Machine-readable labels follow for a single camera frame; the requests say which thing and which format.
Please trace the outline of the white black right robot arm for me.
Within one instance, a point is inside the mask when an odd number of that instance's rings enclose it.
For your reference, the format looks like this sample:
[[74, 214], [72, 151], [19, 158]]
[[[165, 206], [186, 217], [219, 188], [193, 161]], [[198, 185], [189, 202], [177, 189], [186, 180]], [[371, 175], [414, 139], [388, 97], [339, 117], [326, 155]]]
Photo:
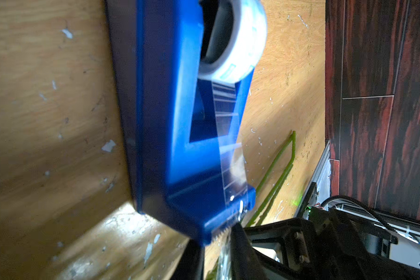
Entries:
[[420, 280], [420, 229], [347, 196], [231, 237], [235, 280]]

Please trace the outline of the clear tape roll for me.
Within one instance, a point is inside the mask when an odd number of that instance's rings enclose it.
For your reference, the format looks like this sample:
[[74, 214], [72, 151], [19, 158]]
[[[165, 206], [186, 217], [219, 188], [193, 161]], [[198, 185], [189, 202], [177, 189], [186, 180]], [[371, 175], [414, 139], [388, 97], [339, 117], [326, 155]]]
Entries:
[[201, 1], [204, 38], [198, 78], [235, 84], [250, 74], [267, 41], [260, 1]]

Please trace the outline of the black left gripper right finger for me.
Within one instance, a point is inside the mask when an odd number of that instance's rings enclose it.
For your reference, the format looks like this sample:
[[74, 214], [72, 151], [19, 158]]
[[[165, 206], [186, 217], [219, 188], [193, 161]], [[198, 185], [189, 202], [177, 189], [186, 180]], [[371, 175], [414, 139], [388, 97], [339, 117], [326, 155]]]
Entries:
[[267, 276], [240, 223], [231, 230], [231, 270], [233, 280], [266, 280]]

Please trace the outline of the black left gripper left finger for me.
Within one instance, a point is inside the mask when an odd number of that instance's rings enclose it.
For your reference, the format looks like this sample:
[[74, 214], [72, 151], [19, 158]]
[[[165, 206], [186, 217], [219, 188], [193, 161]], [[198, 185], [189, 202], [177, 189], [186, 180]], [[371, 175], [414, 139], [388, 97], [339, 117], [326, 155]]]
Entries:
[[190, 239], [170, 280], [203, 280], [205, 247]]

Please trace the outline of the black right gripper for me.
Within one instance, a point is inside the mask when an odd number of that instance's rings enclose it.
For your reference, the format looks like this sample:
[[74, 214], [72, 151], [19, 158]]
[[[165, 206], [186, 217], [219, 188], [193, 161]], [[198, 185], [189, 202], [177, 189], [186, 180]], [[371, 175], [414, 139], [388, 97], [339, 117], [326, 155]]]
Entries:
[[292, 218], [245, 228], [269, 280], [420, 280], [420, 246], [364, 218], [314, 209]]

